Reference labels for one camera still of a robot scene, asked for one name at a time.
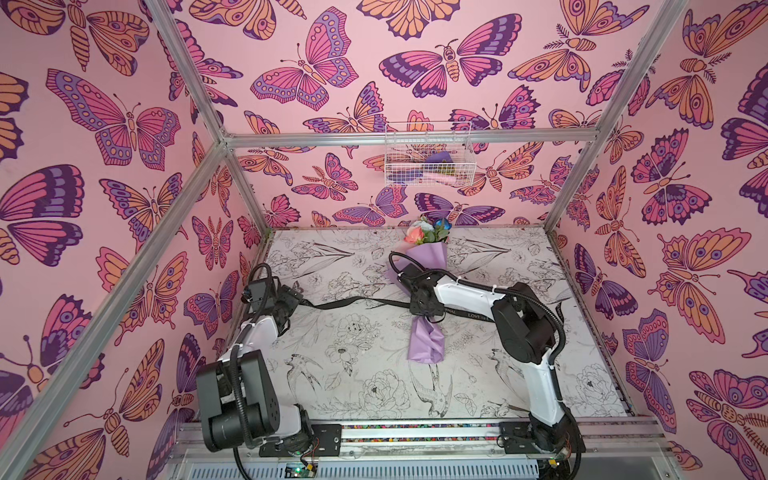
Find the black ribbon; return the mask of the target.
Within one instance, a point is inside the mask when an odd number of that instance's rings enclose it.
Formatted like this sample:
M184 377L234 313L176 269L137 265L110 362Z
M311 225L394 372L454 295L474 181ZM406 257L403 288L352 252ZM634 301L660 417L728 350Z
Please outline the black ribbon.
M455 307L440 305L440 306L436 306L435 308L428 307L426 310L424 309L419 310L417 307L412 306L408 302L384 299L384 298L363 297L363 296L353 296L353 297L348 297L341 300L335 300L332 302L326 302L322 304L314 304L307 299L303 299L300 301L299 305L306 306L316 310L328 311L328 310L335 310L335 309L349 307L359 302L365 302L371 308L389 306L389 307L395 307L395 308L407 310L413 316L424 318L429 323L432 323L432 324L441 323L446 316L455 316L459 318L480 321L485 323L494 322L492 318L486 315L471 312L468 310L458 309Z

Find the pink fake rose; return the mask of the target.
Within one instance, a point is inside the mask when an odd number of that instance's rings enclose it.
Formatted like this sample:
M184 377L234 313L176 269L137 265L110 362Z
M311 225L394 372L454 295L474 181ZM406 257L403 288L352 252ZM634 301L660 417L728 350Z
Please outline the pink fake rose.
M411 226L406 231L404 240L413 245L420 245L424 241L424 232L420 226Z

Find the blue fake flower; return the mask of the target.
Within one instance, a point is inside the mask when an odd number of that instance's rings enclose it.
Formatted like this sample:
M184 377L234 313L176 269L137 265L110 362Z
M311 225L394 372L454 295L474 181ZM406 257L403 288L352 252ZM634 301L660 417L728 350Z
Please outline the blue fake flower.
M450 234L452 225L447 221L446 218L441 218L434 222L433 228L436 236L442 239L446 238Z

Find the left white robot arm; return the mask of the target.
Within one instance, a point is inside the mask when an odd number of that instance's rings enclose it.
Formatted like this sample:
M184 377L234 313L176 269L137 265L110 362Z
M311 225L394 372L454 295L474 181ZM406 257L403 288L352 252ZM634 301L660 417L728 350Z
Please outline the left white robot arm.
M211 452L268 444L302 455L313 444L306 411L278 399L266 352L290 328L302 297L283 285L271 267L253 267L242 301L243 321L227 350L196 374L199 422Z

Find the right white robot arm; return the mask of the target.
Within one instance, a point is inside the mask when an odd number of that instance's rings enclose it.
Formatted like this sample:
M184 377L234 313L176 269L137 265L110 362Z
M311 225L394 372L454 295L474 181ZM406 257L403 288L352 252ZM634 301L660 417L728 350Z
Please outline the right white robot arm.
M556 372L556 360L566 346L560 308L551 310L523 283L482 285L445 269L428 268L399 252L389 255L389 264L410 293L413 314L489 321L503 350L520 364L529 395L528 421L500 429L498 443L506 453L541 454L555 462L585 453Z

